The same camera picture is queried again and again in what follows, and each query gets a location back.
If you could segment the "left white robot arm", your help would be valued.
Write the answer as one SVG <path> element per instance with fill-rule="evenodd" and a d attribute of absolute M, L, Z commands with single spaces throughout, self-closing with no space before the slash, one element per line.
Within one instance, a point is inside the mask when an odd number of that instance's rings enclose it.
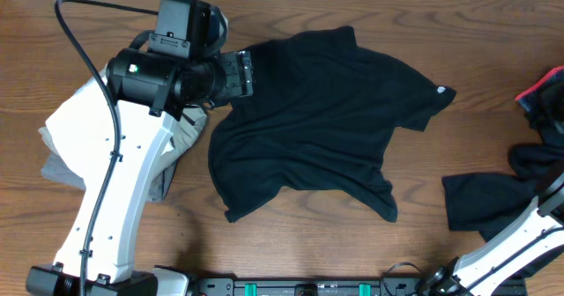
<path fill-rule="evenodd" d="M 137 229 L 150 184 L 182 111 L 252 93 L 246 51 L 185 58 L 126 48 L 107 67 L 99 96 L 87 87 L 48 119 L 64 163 L 85 182 L 72 230 L 50 265 L 30 269 L 33 295 L 188 295 L 187 274 L 135 268 Z"/>

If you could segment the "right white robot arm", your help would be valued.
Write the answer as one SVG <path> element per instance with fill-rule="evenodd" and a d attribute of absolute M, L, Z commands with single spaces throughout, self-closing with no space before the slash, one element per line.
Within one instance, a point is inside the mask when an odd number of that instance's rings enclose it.
<path fill-rule="evenodd" d="M 486 244 L 441 267 L 420 295 L 524 295 L 528 277 L 563 252 L 563 74 L 516 97 L 540 144 L 511 149 L 515 173 L 443 178 L 449 228 L 475 230 Z"/>

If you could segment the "black shorts red waistband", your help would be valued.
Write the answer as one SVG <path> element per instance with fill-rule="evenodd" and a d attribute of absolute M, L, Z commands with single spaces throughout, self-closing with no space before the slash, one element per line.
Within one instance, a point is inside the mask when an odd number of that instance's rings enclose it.
<path fill-rule="evenodd" d="M 537 182 L 563 160 L 563 132 L 541 122 L 539 102 L 541 91 L 557 79 L 563 80 L 561 66 L 515 97 L 541 142 L 510 148 L 512 175 L 469 173 L 442 178 L 449 230 L 478 232 L 484 241 L 490 241 L 523 212 L 535 196 Z"/>

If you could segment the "black t-shirt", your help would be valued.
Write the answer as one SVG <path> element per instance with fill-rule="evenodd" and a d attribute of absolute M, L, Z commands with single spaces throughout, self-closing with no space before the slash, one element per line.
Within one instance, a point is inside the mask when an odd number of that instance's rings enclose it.
<path fill-rule="evenodd" d="M 253 94 L 233 102 L 208 152 L 226 219 L 238 221 L 288 187 L 341 190 L 396 221 L 382 174 L 394 130 L 424 130 L 455 91 L 362 48 L 350 26 L 266 41 L 249 53 Z"/>

